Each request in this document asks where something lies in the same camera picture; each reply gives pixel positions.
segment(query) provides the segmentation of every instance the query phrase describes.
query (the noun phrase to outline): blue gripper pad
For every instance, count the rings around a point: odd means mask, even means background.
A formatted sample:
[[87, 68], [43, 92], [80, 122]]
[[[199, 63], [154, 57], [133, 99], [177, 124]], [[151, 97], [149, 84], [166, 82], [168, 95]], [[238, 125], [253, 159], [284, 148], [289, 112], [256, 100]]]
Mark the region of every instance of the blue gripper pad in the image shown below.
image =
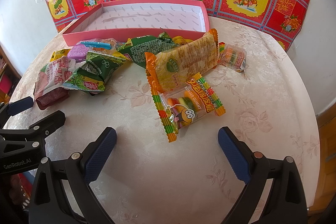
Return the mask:
[[85, 163], [84, 179], [86, 184], [89, 184], [98, 178], [108, 157], [117, 143], [116, 131], [113, 128], [108, 127], [103, 131], [102, 134], [104, 134], [105, 131], [108, 131], [105, 138], [100, 142], [100, 144], [97, 146], [95, 151], [93, 151], [90, 158]]
[[218, 131], [218, 143], [237, 178], [248, 184], [251, 179], [249, 164], [224, 128]]
[[32, 99], [32, 97], [23, 98], [14, 103], [10, 103], [7, 108], [7, 114], [10, 116], [14, 116], [31, 108], [33, 105], [34, 100]]

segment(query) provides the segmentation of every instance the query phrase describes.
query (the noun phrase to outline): metal pin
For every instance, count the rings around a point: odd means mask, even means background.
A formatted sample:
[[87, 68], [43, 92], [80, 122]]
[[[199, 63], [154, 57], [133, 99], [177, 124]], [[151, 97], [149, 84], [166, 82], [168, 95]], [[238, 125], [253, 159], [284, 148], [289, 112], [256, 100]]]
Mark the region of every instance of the metal pin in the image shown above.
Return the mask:
[[253, 153], [253, 155], [257, 158], [257, 159], [261, 159], [263, 157], [263, 154], [259, 151], [256, 151]]
[[73, 160], [76, 160], [76, 159], [78, 159], [80, 157], [80, 153], [78, 153], [78, 152], [75, 152], [75, 153], [73, 153], [72, 155], [71, 155], [71, 158], [73, 159]]
[[294, 159], [290, 156], [286, 157], [286, 161], [289, 162], [290, 164], [294, 161]]
[[41, 159], [41, 163], [42, 163], [42, 164], [45, 164], [47, 161], [48, 161], [48, 158], [47, 158], [47, 157], [44, 157], [44, 158]]

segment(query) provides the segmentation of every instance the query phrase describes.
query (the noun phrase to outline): open cardboard box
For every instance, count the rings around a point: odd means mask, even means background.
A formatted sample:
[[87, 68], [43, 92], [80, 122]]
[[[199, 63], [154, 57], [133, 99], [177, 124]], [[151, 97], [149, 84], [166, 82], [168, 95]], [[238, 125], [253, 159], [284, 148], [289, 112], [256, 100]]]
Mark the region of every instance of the open cardboard box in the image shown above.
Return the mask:
[[207, 32], [209, 20], [198, 0], [115, 0], [97, 5], [64, 33], [68, 46], [93, 38], [126, 42], [143, 35], [158, 36], [163, 28], [171, 37], [198, 39]]

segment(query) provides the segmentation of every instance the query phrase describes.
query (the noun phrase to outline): table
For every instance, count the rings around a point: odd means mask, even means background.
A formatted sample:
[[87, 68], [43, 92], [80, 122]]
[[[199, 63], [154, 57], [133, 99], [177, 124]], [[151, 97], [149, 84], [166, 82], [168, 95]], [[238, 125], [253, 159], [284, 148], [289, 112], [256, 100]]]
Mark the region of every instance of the table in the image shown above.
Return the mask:
[[[91, 188], [116, 223], [218, 224], [243, 189], [217, 143], [218, 130], [229, 126], [252, 151], [266, 157], [294, 158], [307, 206], [314, 202], [319, 175], [319, 135], [305, 86], [293, 63], [270, 35], [227, 20], [209, 17], [220, 41], [246, 49], [246, 72], [217, 66], [204, 74], [227, 113], [207, 115], [183, 128], [168, 143], [143, 68], [119, 68], [106, 90], [90, 96], [70, 92], [66, 101], [45, 111], [32, 109], [12, 117], [6, 128], [28, 128], [60, 109], [66, 122], [46, 139], [52, 160], [68, 158], [96, 140], [105, 127], [116, 129], [118, 141]], [[11, 101], [33, 96], [40, 68], [54, 50], [67, 47], [57, 35], [32, 62]], [[267, 183], [255, 214], [265, 204]], [[74, 203], [70, 193], [70, 202]]]

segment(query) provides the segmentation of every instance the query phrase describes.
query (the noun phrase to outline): wall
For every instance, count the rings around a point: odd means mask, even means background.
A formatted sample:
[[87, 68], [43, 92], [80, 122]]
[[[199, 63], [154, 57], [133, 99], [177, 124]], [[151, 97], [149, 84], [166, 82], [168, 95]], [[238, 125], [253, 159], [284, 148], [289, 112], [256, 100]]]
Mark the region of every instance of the wall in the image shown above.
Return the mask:
[[287, 54], [306, 86], [315, 114], [336, 102], [336, 0], [310, 0], [302, 30]]
[[0, 45], [20, 75], [56, 34], [45, 0], [0, 0]]

